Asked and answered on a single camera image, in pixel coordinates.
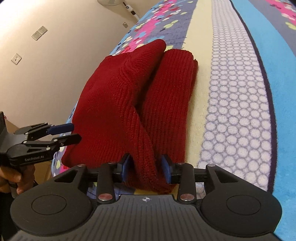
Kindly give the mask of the person's left hand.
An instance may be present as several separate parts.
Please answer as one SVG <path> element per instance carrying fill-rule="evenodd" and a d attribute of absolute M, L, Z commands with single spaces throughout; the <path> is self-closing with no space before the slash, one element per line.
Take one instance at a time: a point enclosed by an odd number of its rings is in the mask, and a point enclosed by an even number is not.
<path fill-rule="evenodd" d="M 24 167 L 21 173 L 10 167 L 1 166 L 1 192 L 9 193 L 11 191 L 9 185 L 10 182 L 17 185 L 17 194 L 22 194 L 23 192 L 31 189 L 34 186 L 34 173 L 34 165 Z"/>

